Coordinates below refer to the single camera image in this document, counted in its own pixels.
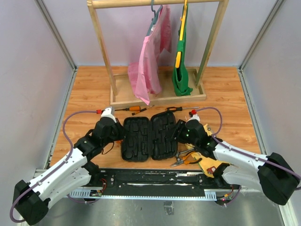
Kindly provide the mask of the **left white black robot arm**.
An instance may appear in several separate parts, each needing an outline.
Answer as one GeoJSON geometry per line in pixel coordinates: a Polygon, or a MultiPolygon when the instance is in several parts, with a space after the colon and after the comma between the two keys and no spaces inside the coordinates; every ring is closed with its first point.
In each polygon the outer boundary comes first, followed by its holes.
{"type": "Polygon", "coordinates": [[[124,136],[125,130],[118,119],[110,108],[105,109],[95,128],[71,144],[70,151],[59,162],[29,182],[20,180],[16,183],[9,212],[11,221],[32,226],[76,188],[98,185],[101,175],[92,159],[109,143],[122,140],[124,136]]]}

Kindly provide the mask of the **black plastic tool case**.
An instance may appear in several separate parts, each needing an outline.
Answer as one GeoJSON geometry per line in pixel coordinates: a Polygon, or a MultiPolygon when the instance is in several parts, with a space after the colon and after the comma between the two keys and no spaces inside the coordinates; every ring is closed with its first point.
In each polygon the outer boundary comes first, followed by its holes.
{"type": "Polygon", "coordinates": [[[155,161],[175,157],[178,143],[171,138],[176,125],[174,113],[165,111],[147,117],[128,117],[123,127],[126,136],[121,142],[121,157],[128,162],[155,161]]]}

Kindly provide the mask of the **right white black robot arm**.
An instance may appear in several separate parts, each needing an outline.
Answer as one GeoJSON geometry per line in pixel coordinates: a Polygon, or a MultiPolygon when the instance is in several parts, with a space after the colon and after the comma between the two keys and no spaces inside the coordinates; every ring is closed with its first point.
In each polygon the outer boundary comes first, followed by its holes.
{"type": "Polygon", "coordinates": [[[221,161],[213,172],[218,188],[245,186],[260,192],[278,205],[286,205],[301,182],[285,159],[277,154],[252,153],[208,135],[198,120],[179,120],[168,136],[179,143],[191,144],[204,157],[221,161]]]}

